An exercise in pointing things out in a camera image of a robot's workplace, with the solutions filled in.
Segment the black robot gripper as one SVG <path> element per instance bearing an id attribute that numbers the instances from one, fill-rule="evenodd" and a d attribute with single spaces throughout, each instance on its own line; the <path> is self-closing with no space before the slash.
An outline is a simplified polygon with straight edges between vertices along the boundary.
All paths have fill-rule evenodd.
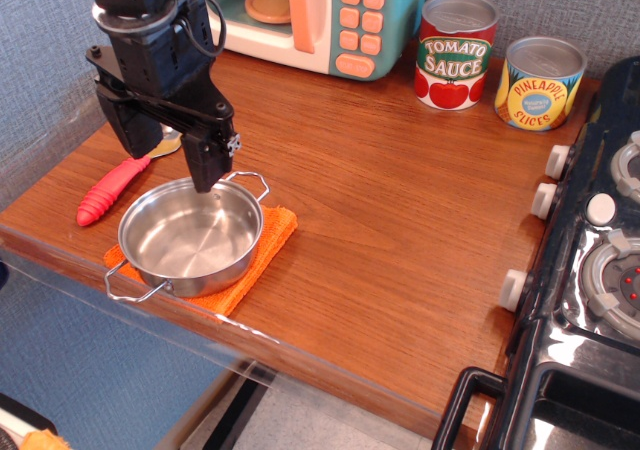
<path id="1" fill-rule="evenodd" d="M 178 131 L 198 193 L 232 170 L 240 148 L 233 108 L 209 71 L 213 42 L 204 0 L 163 0 L 153 12 L 126 15 L 94 5 L 92 17 L 110 40 L 86 54 L 96 67 L 101 109 L 134 159 L 161 142 L 162 125 Z"/>

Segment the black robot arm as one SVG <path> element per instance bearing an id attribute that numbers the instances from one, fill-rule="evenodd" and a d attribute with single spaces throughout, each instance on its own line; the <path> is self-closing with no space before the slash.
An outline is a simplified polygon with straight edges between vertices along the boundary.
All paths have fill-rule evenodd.
<path id="1" fill-rule="evenodd" d="M 240 147 L 234 110 L 210 70 L 226 34 L 211 33 L 216 0 L 95 0 L 92 15 L 109 37 L 86 54 L 96 68 L 101 109 L 126 152 L 140 158 L 178 131 L 197 192 L 232 169 Z"/>

